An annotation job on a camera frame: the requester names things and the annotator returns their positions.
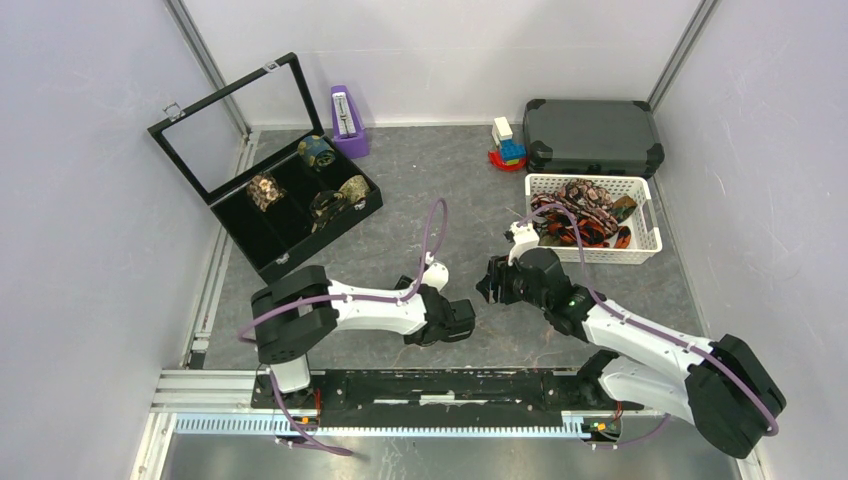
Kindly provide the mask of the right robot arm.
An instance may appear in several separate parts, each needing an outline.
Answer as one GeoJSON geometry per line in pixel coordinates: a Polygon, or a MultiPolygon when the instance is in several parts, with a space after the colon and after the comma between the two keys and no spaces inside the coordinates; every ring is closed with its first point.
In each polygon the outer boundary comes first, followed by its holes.
{"type": "Polygon", "coordinates": [[[692,336],[636,315],[572,282],[549,248],[491,258],[476,289],[489,303],[530,304],[557,332],[598,347],[577,382],[591,408],[616,400],[662,411],[737,459],[779,431],[786,398],[744,340],[692,336]]]}

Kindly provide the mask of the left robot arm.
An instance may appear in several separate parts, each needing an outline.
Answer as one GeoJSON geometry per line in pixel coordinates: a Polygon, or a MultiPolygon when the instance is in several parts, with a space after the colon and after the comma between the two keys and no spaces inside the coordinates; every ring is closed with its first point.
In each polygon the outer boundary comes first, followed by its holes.
{"type": "Polygon", "coordinates": [[[402,276],[392,289],[373,289],[332,280],[322,266],[307,266],[252,295],[253,320],[238,336],[255,346],[278,397],[302,407],[314,394],[308,352],[334,332],[384,331],[418,346],[468,338],[475,329],[473,306],[441,294],[448,279],[447,268],[435,262],[421,278],[402,276]]]}

